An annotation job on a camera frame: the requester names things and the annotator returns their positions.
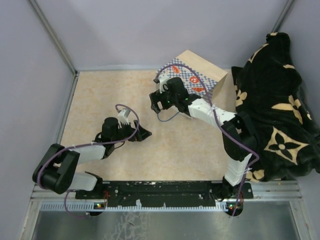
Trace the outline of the blue checkered paper bag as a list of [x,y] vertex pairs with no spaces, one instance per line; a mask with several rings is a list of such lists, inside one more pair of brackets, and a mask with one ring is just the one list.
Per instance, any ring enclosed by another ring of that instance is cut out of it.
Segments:
[[202,97],[206,102],[219,93],[228,73],[190,50],[173,58],[157,71],[156,79],[181,78],[188,93]]

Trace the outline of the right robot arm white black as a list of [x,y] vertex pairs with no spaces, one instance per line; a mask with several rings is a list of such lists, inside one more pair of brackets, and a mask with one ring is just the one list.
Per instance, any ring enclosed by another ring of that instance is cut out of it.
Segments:
[[219,199],[240,196],[250,160],[259,160],[256,152],[258,135],[250,117],[223,110],[203,97],[189,93],[180,77],[163,74],[154,79],[155,91],[149,94],[151,109],[159,114],[175,108],[179,114],[199,119],[220,130],[228,167],[223,176]]

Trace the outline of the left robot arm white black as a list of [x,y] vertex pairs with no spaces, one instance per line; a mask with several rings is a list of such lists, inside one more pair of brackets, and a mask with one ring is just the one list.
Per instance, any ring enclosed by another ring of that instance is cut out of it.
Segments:
[[77,165],[109,157],[117,143],[142,142],[152,135],[140,126],[138,120],[133,123],[134,127],[130,123],[119,122],[115,117],[108,117],[92,143],[78,147],[52,144],[34,170],[32,180],[57,194],[82,190],[95,199],[101,197],[104,186],[98,183],[99,176],[89,172],[77,173]]

